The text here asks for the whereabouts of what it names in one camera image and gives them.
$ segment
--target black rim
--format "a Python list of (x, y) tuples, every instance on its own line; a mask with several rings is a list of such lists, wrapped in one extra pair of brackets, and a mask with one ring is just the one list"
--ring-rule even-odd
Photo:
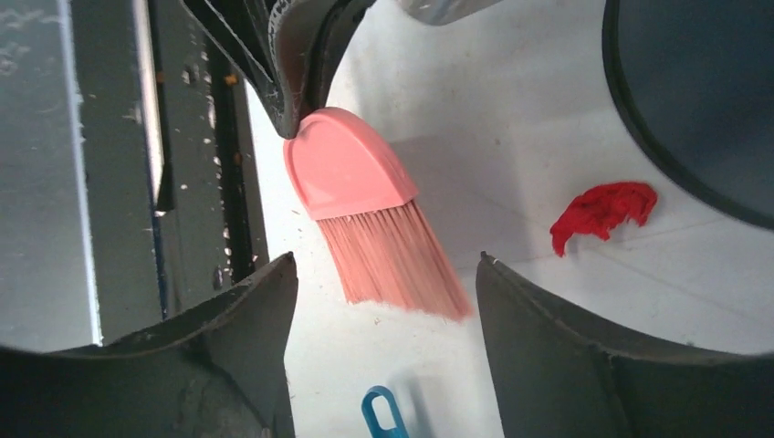
[(648, 159), (669, 179), (702, 202), (740, 221), (774, 230), (774, 217), (761, 214), (716, 192), (704, 184), (655, 138), (635, 107), (626, 83), (618, 47), (618, 11), (620, 0), (608, 0), (602, 21), (602, 62), (612, 101), (623, 124)]

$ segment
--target white table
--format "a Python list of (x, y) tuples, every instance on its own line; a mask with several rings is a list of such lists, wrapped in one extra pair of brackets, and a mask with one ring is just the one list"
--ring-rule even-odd
[[(329, 104), (395, 147), (419, 202), (473, 294), (486, 250), (547, 290), (632, 329), (709, 349), (774, 349), (774, 234), (712, 210), (667, 180), (621, 123), (601, 61), (603, 0), (510, 0), (445, 27), (391, 0), (366, 15)], [(258, 175), (272, 256), (298, 259), (286, 363), (298, 436), (368, 436), (360, 401), (391, 387), (413, 436), (502, 436), (479, 321), (447, 324), (346, 305), (320, 232), (254, 95)], [(644, 180), (660, 202), (611, 242), (549, 228), (599, 183)], [(434, 435), (427, 434), (432, 430)]]

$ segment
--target hand broom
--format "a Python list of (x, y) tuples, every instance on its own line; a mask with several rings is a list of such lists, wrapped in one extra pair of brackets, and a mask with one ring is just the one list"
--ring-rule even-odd
[(285, 165), (325, 236), (348, 302), (376, 301), (452, 320), (472, 313), (414, 200), (419, 191), (368, 123), (344, 109), (313, 112), (285, 142)]

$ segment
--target blue loop handle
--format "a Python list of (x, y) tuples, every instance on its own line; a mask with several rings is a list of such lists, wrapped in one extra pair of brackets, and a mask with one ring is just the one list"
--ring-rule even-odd
[[(373, 401), (377, 397), (384, 397), (387, 400), (387, 404), (390, 405), (390, 412), (392, 412), (392, 419), (395, 421), (395, 428), (384, 430), (379, 425), (379, 420), (376, 418), (376, 412), (373, 411)], [(406, 425), (403, 424), (403, 417), (398, 410), (398, 403), (395, 402), (395, 396), (392, 392), (383, 386), (374, 386), (366, 392), (363, 397), (362, 403), (363, 416), (365, 422), (368, 424), (368, 430), (371, 431), (372, 438), (409, 438), (409, 433), (406, 432)]]

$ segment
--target pink plastic brush head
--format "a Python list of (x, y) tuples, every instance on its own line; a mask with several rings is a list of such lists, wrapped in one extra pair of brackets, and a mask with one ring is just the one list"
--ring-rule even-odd
[(390, 145), (365, 121), (319, 109), (285, 141), (285, 166), (315, 221), (399, 207), (418, 191)]

